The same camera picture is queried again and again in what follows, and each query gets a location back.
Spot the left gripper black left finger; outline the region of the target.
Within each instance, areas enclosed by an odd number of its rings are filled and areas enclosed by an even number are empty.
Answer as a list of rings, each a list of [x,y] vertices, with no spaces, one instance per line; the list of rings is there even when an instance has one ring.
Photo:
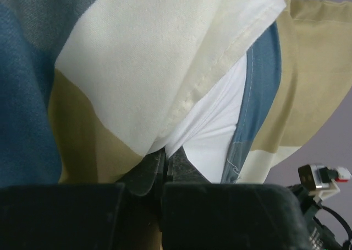
[[[1,190],[1,249],[160,249],[154,188],[163,150],[114,184]]]

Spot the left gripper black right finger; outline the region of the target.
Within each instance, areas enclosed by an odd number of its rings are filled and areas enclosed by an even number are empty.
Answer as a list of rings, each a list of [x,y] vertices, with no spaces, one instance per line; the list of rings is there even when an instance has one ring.
[[[310,249],[299,202],[272,184],[211,184],[182,150],[168,160],[164,249]]]

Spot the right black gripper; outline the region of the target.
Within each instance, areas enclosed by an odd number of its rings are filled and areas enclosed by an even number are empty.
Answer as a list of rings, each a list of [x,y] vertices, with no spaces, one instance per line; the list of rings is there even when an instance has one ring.
[[[303,217],[307,223],[307,229],[310,233],[309,241],[313,249],[351,249],[351,227],[338,213],[322,205],[321,201],[316,202],[314,197],[309,195],[309,191],[302,184],[289,186],[288,189],[293,192],[299,201]],[[336,241],[334,233],[316,217],[316,214],[320,210],[330,213],[345,229],[348,238],[343,244],[339,244]]]

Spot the blue tan white patchwork pillow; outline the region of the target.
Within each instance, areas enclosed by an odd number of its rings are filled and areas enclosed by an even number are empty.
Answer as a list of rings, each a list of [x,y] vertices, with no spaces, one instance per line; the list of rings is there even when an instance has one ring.
[[[1,186],[117,181],[242,56],[219,183],[264,182],[339,106],[350,2],[1,0]]]

